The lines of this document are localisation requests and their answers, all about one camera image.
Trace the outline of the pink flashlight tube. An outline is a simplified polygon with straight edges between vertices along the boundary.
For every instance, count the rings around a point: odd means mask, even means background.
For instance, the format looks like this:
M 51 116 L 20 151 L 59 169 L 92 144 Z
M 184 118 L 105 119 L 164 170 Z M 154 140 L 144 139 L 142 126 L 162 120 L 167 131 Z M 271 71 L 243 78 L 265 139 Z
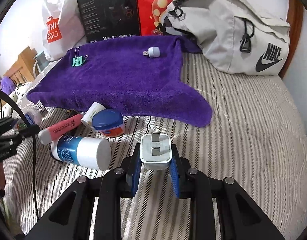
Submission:
M 47 127 L 41 130 L 38 133 L 38 138 L 43 145 L 47 145 L 52 141 L 58 139 L 65 133 L 77 128 L 77 126 L 81 125 L 82 114 L 76 114 L 66 120 L 62 120 L 53 124 L 50 127 Z

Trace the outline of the blue white cylindrical bottle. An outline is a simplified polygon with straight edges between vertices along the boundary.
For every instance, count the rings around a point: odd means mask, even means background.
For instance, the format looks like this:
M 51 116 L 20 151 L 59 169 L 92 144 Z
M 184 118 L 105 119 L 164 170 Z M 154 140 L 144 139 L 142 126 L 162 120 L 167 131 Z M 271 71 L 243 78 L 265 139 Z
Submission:
M 63 135 L 50 148 L 58 161 L 94 170 L 107 170 L 112 157 L 109 141 L 100 138 Z

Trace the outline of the white USB wall charger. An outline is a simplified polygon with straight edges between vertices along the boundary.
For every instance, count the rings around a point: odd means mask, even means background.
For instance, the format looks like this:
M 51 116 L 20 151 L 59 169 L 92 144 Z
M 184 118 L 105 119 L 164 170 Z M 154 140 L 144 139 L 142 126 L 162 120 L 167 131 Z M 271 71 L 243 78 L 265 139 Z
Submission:
M 147 170 L 165 170 L 172 159 L 171 139 L 167 134 L 145 134 L 140 141 L 140 159 Z

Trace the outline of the blue lid vaseline jar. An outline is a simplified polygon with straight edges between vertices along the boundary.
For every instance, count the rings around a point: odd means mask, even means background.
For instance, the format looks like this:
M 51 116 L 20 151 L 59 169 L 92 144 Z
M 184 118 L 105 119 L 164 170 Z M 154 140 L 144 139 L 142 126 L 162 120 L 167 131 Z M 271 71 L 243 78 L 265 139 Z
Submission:
M 104 109 L 92 118 L 93 128 L 106 137 L 119 137 L 125 133 L 124 117 L 114 109 Z

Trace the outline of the small white cream tube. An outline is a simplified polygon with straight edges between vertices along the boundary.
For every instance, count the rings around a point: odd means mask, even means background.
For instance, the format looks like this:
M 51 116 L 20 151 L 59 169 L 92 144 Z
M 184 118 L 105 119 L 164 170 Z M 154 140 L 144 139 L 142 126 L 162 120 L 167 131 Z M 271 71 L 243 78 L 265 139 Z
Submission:
M 99 113 L 100 111 L 103 111 L 106 109 L 105 106 L 98 102 L 92 103 L 92 105 L 89 107 L 89 109 L 84 113 L 83 117 L 81 118 L 81 123 L 86 126 L 88 129 L 92 131 L 96 131 L 96 129 L 92 125 L 93 117 Z

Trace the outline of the wooden headboard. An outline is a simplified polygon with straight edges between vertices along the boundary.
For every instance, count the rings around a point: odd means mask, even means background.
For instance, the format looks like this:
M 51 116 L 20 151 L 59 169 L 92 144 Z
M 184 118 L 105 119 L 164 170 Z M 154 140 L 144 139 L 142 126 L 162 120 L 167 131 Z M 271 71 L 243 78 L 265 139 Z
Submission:
M 13 92 L 17 86 L 25 85 L 26 83 L 32 82 L 35 80 L 33 67 L 36 62 L 35 56 L 37 51 L 35 48 L 26 47 L 19 55 L 15 63 L 7 70 L 3 76 L 7 77 L 6 80 L 6 94 Z

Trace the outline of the teal thermos jug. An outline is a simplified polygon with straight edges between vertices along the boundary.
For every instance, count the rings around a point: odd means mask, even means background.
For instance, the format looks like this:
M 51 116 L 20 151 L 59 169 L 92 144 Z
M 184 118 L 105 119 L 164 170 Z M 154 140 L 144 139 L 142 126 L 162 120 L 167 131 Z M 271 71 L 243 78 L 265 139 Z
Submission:
M 46 59 L 44 52 L 37 54 L 34 57 L 34 61 L 35 62 L 34 62 L 32 72 L 33 72 L 34 78 L 36 78 L 42 72 L 42 70 L 44 70 L 48 66 L 50 62 Z

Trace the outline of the teal binder clip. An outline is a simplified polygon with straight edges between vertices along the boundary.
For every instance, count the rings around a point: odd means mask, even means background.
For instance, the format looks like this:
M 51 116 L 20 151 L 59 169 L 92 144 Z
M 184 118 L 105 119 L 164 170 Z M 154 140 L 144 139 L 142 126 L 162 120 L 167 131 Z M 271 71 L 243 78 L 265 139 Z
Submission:
M 72 59 L 72 67 L 81 67 L 88 59 L 88 55 L 82 56 L 79 54 L 80 48 L 75 48 L 75 56 Z

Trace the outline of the purple fleece towel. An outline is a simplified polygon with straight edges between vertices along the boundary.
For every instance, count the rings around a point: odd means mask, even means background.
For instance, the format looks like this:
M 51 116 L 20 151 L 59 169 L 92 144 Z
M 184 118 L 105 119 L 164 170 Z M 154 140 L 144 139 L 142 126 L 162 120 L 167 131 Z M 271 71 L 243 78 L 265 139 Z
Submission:
M 160 57 L 143 55 L 160 48 Z M 157 116 L 205 127 L 211 122 L 209 103 L 181 81 L 183 54 L 201 52 L 182 36 L 134 36 L 85 44 L 88 55 L 81 67 L 72 67 L 75 49 L 66 55 L 27 93 L 31 102 L 86 112 L 94 102 L 125 116 Z

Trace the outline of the white Miniso plastic bag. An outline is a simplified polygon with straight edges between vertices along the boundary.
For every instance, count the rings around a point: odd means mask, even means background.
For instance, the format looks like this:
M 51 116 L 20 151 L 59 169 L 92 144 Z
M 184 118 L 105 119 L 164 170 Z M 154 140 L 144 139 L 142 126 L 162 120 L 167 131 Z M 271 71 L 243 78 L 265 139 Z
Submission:
M 42 43 L 45 58 L 56 61 L 85 36 L 77 0 L 43 0 Z

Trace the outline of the small white USB light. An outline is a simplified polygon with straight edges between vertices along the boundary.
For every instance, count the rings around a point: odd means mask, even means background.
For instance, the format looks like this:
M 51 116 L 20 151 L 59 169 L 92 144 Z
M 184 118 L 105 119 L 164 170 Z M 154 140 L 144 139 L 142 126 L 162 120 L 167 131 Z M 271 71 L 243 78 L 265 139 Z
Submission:
M 160 57 L 160 48 L 159 47 L 150 47 L 146 51 L 143 51 L 143 55 L 148 56 L 149 58 Z

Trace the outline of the grey Nike sling bag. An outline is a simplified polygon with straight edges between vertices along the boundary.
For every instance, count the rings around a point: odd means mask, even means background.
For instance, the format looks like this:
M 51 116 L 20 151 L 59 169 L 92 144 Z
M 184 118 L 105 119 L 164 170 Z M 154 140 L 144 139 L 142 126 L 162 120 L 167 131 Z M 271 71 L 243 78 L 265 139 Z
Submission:
M 278 75 L 288 57 L 289 23 L 246 0 L 173 0 L 166 12 L 172 27 L 192 34 L 221 72 Z

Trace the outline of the black headset box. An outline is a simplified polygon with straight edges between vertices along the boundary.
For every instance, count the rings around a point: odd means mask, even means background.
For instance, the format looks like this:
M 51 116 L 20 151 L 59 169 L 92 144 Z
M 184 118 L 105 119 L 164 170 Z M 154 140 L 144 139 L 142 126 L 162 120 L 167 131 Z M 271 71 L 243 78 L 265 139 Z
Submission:
M 140 35 L 137 0 L 77 0 L 88 43 Z

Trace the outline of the wooden door frame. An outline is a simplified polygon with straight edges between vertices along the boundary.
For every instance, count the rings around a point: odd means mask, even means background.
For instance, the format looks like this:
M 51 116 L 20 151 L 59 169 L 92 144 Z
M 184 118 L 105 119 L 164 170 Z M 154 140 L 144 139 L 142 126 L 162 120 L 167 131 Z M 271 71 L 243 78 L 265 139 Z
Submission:
M 287 22 L 290 24 L 290 49 L 284 66 L 279 72 L 281 79 L 284 78 L 296 52 L 301 35 L 304 16 L 304 7 L 301 0 L 288 0 Z

